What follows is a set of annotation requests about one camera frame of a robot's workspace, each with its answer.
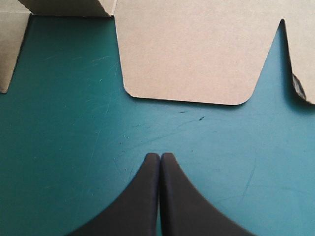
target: cardboard panel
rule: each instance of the cardboard panel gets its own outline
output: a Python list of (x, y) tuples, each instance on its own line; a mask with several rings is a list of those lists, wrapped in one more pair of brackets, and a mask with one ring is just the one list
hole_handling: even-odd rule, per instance
[(109, 16), (116, 0), (19, 0), (36, 15)]
[(285, 19), (296, 88), (315, 103), (314, 10), (308, 0), (119, 0), (125, 89), (143, 98), (244, 103)]
[(18, 1), (0, 0), (0, 92), (6, 93), (30, 12)]

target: cardboard box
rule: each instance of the cardboard box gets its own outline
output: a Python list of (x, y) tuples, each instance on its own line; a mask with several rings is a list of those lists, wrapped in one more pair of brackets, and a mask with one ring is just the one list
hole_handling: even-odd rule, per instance
[(315, 3), (308, 0), (20, 2), (38, 15), (114, 15), (131, 96), (225, 105), (251, 97), (284, 19), (294, 87), (315, 103)]

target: brown cardboard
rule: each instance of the brown cardboard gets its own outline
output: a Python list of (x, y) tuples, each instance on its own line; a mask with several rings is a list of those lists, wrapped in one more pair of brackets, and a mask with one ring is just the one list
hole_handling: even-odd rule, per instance
[(143, 98), (244, 103), (285, 19), (296, 89), (315, 103), (314, 11), (309, 0), (118, 0), (125, 89)]
[(6, 93), (30, 12), (18, 1), (0, 0), (0, 92)]
[(35, 15), (111, 16), (116, 0), (19, 0)]

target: cut cardboard edge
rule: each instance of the cut cardboard edge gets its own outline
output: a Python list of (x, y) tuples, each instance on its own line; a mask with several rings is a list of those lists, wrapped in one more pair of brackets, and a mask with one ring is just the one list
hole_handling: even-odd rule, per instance
[[(27, 12), (0, 12), (1, 14), (19, 14), (20, 16), (25, 15), (25, 19), (21, 18), (23, 21), (21, 21), (21, 29), (20, 32), (22, 33), (21, 38), (17, 38), (15, 41), (7, 41), (5, 42), (4, 45), (0, 45), (0, 47), (2, 48), (0, 55), (2, 54), (2, 59), (4, 59), (3, 61), (5, 61), (6, 63), (5, 66), (8, 66), (8, 69), (3, 67), (1, 68), (0, 66), (0, 74), (1, 74), (1, 78), (0, 78), (0, 93), (6, 94), (8, 93), (8, 89), (10, 87), (10, 84), (12, 82), (12, 78), (14, 75), (14, 71), (18, 62), (18, 58), (20, 55), (20, 51), (23, 45), (23, 41), (25, 38), (25, 33), (26, 33), (26, 29), (28, 27), (28, 23), (29, 23), (29, 18), (30, 18), (30, 13)], [(5, 49), (6, 48), (13, 48), (13, 52), (10, 53), (6, 53)]]
[(239, 102), (236, 102), (236, 103), (230, 103), (230, 104), (222, 104), (222, 103), (209, 103), (209, 102), (202, 102), (202, 101), (199, 101), (199, 102), (196, 102), (196, 101), (181, 101), (181, 100), (176, 100), (176, 99), (163, 99), (163, 98), (159, 98), (159, 97), (145, 97), (145, 96), (141, 96), (141, 95), (138, 95), (136, 93), (134, 93), (134, 91), (131, 91), (129, 89), (129, 87), (126, 85), (125, 81), (124, 81), (124, 76), (123, 76), (123, 86), (124, 86), (124, 90), (125, 92), (131, 96), (131, 97), (134, 97), (134, 98), (139, 98), (139, 99), (152, 99), (152, 100), (159, 100), (159, 101), (173, 101), (173, 102), (189, 102), (189, 103), (200, 103), (200, 104), (212, 104), (212, 105), (223, 105), (223, 106), (239, 106), (239, 105), (242, 105), (244, 103), (246, 103), (247, 101), (249, 101), (257, 87), (257, 84), (258, 82), (256, 83), (255, 87), (251, 90), (250, 94), (246, 97), (245, 100), (241, 100)]

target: black plastic piece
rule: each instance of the black plastic piece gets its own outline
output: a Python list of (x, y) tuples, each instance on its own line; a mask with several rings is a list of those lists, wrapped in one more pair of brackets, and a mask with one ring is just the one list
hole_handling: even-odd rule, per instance
[(122, 194), (93, 220), (69, 236), (155, 236), (159, 156), (147, 154)]
[(252, 236), (201, 196), (171, 153), (161, 158), (160, 212), (163, 236)]

